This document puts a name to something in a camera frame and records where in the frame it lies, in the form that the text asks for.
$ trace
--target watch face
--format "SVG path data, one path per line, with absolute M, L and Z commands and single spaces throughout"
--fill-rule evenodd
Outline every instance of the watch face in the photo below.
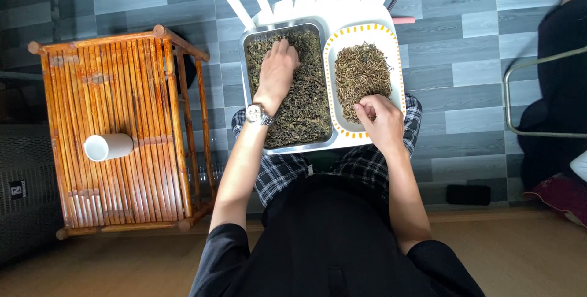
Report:
M 256 104 L 251 104 L 246 108 L 246 120 L 248 120 L 249 122 L 259 121 L 261 115 L 262 111 L 260 109 L 260 106 Z

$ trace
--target white plate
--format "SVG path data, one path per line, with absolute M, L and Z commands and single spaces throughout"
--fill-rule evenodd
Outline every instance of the white plate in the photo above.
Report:
M 386 56 L 387 65 L 390 68 L 391 95 L 389 99 L 402 113 L 406 113 L 406 97 L 404 95 L 403 76 L 401 72 L 400 47 L 397 37 L 392 30 L 381 24 L 362 24 L 342 28 L 327 38 L 324 47 L 324 66 L 327 78 L 328 100 L 330 115 L 334 122 L 336 132 L 348 138 L 369 137 L 363 125 L 347 121 L 342 115 L 341 103 L 336 93 L 336 70 L 334 62 L 336 56 L 343 48 L 374 44 Z

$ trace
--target loose leaf tea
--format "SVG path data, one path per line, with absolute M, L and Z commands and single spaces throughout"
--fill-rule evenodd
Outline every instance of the loose leaf tea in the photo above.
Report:
M 301 65 L 293 72 L 293 83 L 283 100 L 275 121 L 269 127 L 265 148 L 295 143 L 311 143 L 328 136 L 332 130 L 327 89 L 322 70 L 322 48 L 311 31 L 284 30 L 280 35 L 251 41 L 246 64 L 251 94 L 259 88 L 260 66 L 273 42 L 286 38 L 297 50 Z
M 343 117 L 349 122 L 361 123 L 353 105 L 363 97 L 373 94 L 389 97 L 391 94 L 389 66 L 385 55 L 374 44 L 343 48 L 336 56 L 334 67 L 338 100 Z

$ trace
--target black t-shirt sleeve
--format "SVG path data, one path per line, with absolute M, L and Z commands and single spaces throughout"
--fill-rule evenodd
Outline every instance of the black t-shirt sleeve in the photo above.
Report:
M 463 263 L 448 245 L 439 241 L 422 241 L 407 257 L 432 281 L 457 296 L 485 296 Z
M 242 227 L 224 224 L 214 228 L 206 239 L 190 296 L 221 296 L 250 255 Z

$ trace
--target plaid shorts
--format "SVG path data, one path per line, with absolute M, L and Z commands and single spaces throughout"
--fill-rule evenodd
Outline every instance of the plaid shorts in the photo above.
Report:
M 410 156 L 420 131 L 422 105 L 411 94 L 406 93 L 406 117 L 404 119 L 403 141 Z M 245 123 L 245 109 L 232 117 L 232 132 L 238 138 Z M 326 174 L 342 175 L 358 179 L 374 188 L 385 202 L 389 202 L 389 175 L 383 154 L 373 145 L 353 147 L 337 159 Z M 313 175 L 312 165 L 304 154 L 263 154 L 260 170 L 255 182 L 255 190 L 261 203 L 267 206 L 279 192 L 291 182 Z

